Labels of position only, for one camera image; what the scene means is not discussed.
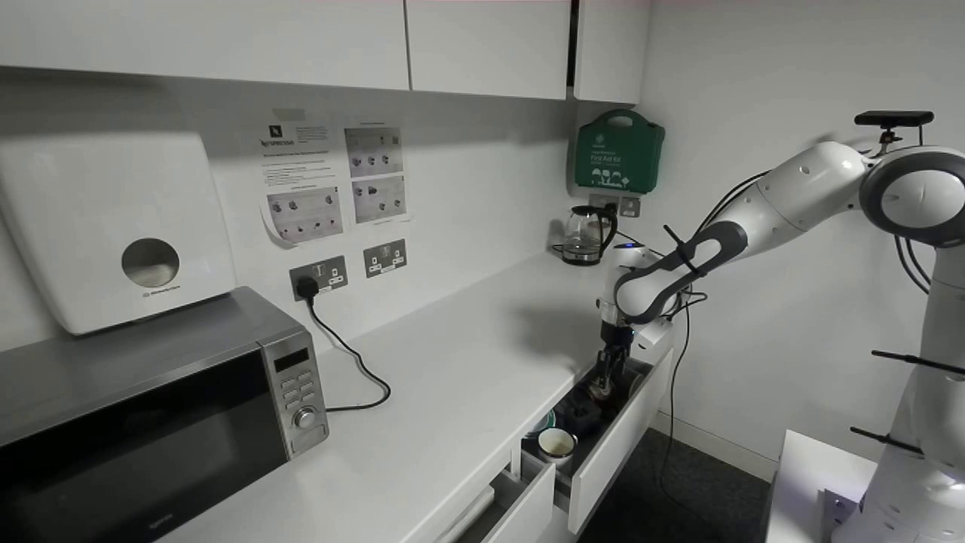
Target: cup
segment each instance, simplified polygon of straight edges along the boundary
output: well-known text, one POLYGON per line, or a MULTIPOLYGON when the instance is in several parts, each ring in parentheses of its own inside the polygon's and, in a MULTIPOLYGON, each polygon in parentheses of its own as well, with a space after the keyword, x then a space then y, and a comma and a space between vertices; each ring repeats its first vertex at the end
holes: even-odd
POLYGON ((579 446, 579 438, 563 428, 547 428, 537 438, 541 455, 552 464, 567 464, 574 457, 574 448, 579 446))

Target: white wall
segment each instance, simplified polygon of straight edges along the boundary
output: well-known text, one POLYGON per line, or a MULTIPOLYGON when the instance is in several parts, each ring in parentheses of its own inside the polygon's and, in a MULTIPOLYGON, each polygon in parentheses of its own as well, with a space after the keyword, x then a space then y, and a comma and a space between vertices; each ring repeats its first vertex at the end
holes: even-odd
MULTIPOLYGON (((555 192, 563 188, 569 131, 563 101, 0 71, 0 121, 168 118, 196 123, 204 139, 239 282, 252 282, 304 319, 291 294, 288 272, 322 257, 346 257, 350 286, 319 299, 319 314, 346 338, 541 253, 555 192), (274 118, 301 118, 332 129, 372 121, 398 123, 410 218, 388 225, 353 225, 346 200, 346 235, 279 250, 258 215, 263 203, 258 141, 274 118), (362 247, 398 235, 408 237, 410 264, 365 281, 362 247)), ((6 229, 0 229, 0 306, 0 348, 55 332, 6 229)), ((329 389, 359 382, 350 363, 322 370, 329 389)))
MULTIPOLYGON (((665 179, 627 229, 691 232, 726 188, 835 131, 868 104, 930 104, 931 141, 965 147, 961 0, 657 0, 647 101, 670 129, 665 179)), ((887 432, 904 369, 873 347, 917 347, 922 294, 863 215, 711 281, 695 314, 678 419, 731 460, 769 474, 785 428, 866 448, 887 432)))

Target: white robotic arm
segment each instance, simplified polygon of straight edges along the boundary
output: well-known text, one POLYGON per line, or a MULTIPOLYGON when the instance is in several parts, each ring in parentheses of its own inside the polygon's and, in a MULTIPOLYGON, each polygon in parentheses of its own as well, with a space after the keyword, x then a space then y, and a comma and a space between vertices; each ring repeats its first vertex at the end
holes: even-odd
MULTIPOLYGON (((939 250, 922 359, 965 369, 965 155, 914 147, 873 162, 840 141, 822 141, 742 184, 695 237, 660 258, 617 247, 601 299, 601 359, 627 355, 632 342, 657 342, 670 332, 667 314, 695 281, 792 240, 858 200, 875 225, 939 250)), ((893 438, 922 452, 889 446, 863 511, 835 530, 835 539, 965 539, 961 377, 917 369, 893 438)))

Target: microwave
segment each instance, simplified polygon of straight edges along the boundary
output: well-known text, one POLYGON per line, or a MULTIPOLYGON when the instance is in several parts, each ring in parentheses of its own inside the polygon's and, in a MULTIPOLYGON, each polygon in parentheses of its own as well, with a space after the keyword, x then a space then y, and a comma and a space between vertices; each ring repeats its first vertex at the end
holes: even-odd
POLYGON ((0 539, 160 539, 327 434, 312 333, 254 288, 8 348, 0 539))

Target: drawer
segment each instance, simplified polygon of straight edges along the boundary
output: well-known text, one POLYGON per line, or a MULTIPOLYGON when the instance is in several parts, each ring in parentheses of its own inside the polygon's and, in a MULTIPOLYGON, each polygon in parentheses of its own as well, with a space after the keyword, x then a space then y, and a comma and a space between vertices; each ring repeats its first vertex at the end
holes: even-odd
MULTIPOLYGON (((567 464, 559 464, 555 482, 555 502, 563 510, 569 532, 582 532, 605 491, 654 422, 670 389, 672 363, 676 348, 665 348, 657 364, 627 369, 620 386, 625 393, 612 404, 605 404, 601 413, 592 413, 595 404, 585 396, 598 370, 574 386, 574 393, 555 406, 552 425, 579 434, 579 446, 567 464)), ((532 434, 523 446, 541 455, 537 434, 532 434)))
POLYGON ((480 510, 469 518, 457 543, 541 543, 555 515, 555 464, 523 452, 520 477, 503 471, 491 491, 480 493, 480 510))

